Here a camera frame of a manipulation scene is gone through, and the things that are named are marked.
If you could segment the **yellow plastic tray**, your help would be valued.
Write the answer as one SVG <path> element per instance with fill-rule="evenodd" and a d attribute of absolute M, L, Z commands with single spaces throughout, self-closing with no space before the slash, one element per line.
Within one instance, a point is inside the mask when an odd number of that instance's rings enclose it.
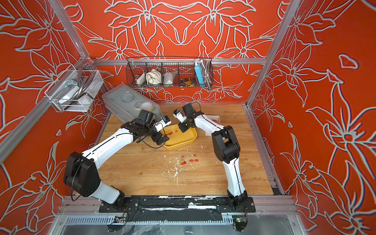
<path fill-rule="evenodd" d="M 165 127 L 161 133 L 165 133 L 166 136 L 169 137 L 169 140 L 164 144 L 167 150 L 190 145 L 194 143 L 197 138 L 197 131 L 194 128 L 189 128 L 186 132 L 182 132 L 178 124 Z"/>

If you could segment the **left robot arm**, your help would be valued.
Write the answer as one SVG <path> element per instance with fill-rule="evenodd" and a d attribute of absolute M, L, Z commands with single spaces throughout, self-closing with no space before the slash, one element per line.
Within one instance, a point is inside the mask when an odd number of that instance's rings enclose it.
<path fill-rule="evenodd" d="M 93 197 L 118 210 L 122 209 L 124 193 L 105 184 L 98 170 L 122 148 L 134 142 L 144 142 L 148 137 L 158 145 L 157 149 L 160 148 L 169 140 L 165 127 L 170 124 L 168 116 L 157 118 L 155 113 L 141 110 L 137 118 L 123 124 L 104 141 L 82 153 L 71 153 L 63 177 L 64 184 L 71 192 L 79 193 L 82 197 Z"/>

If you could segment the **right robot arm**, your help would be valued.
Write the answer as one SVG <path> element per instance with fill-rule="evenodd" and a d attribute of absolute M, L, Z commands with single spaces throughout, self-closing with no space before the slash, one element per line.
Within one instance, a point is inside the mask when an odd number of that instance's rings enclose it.
<path fill-rule="evenodd" d="M 183 112 L 174 110 L 173 115 L 179 120 L 178 126 L 182 132 L 197 127 L 211 135 L 214 153 L 224 165 L 229 205 L 234 211 L 244 208 L 248 194 L 241 178 L 240 144 L 234 129 L 214 122 L 202 111 L 194 110 L 190 103 L 183 106 Z"/>

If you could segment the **white square box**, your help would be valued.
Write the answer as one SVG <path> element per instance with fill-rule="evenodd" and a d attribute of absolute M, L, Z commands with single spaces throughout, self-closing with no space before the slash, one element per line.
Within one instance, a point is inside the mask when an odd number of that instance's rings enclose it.
<path fill-rule="evenodd" d="M 207 115 L 205 116 L 205 120 L 206 120 L 206 130 L 205 130 L 206 136 L 211 136 L 213 132 L 219 131 L 223 128 L 223 126 L 220 124 L 219 116 Z"/>

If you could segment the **clear lidded storage container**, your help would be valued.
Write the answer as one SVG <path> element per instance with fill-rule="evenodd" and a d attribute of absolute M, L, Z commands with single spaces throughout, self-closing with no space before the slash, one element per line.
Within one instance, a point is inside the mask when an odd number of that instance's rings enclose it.
<path fill-rule="evenodd" d="M 105 107 L 123 123 L 137 118 L 141 112 L 140 106 L 144 102 L 150 102 L 154 105 L 152 112 L 157 120 L 160 120 L 163 116 L 157 103 L 125 84 L 120 84 L 109 90 L 102 95 L 102 99 Z"/>

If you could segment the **blue box in basket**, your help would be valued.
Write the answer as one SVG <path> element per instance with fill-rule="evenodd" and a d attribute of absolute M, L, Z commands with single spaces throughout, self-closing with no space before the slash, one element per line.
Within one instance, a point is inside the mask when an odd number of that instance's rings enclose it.
<path fill-rule="evenodd" d="M 196 76 L 197 76 L 198 84 L 201 87 L 204 87 L 205 86 L 204 75 L 203 75 L 203 73 L 204 73 L 204 66 L 203 66 L 202 60 L 196 59 L 194 61 L 194 69 L 195 69 L 195 73 L 196 73 Z"/>

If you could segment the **yellow tape roll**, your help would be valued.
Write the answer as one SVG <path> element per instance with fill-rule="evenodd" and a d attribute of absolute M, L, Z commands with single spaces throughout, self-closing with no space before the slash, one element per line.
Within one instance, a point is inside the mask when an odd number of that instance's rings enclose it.
<path fill-rule="evenodd" d="M 140 109 L 141 110 L 146 110 L 146 111 L 149 111 L 149 112 L 152 112 L 154 110 L 154 105 L 150 102 L 144 102 L 141 106 L 140 106 Z"/>

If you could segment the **white cloth in basket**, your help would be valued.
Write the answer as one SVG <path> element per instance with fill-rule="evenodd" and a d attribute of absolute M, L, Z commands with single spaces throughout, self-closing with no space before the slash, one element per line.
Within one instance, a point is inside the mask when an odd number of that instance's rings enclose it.
<path fill-rule="evenodd" d="M 158 85 L 162 84 L 162 75 L 156 69 L 152 69 L 150 72 L 146 74 L 146 82 L 148 85 Z"/>

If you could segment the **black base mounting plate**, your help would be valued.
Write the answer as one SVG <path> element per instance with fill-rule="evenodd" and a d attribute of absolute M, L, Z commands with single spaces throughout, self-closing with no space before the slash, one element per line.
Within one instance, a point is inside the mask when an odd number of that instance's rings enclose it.
<path fill-rule="evenodd" d="M 219 213 L 254 213 L 253 198 L 246 198 L 240 205 L 235 206 L 227 196 L 210 195 L 154 195 L 154 196 L 126 196 L 124 207 L 115 209 L 106 202 L 100 204 L 100 213 L 122 212 L 136 213 L 141 210 L 172 211 L 172 210 L 212 210 Z"/>

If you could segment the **clear wall-mounted bin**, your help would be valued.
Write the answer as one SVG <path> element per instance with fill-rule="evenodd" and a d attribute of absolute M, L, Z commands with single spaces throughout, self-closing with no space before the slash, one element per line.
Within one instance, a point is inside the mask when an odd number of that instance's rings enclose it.
<path fill-rule="evenodd" d="M 57 112 L 86 113 L 103 85 L 98 70 L 70 65 L 48 86 L 45 96 Z"/>

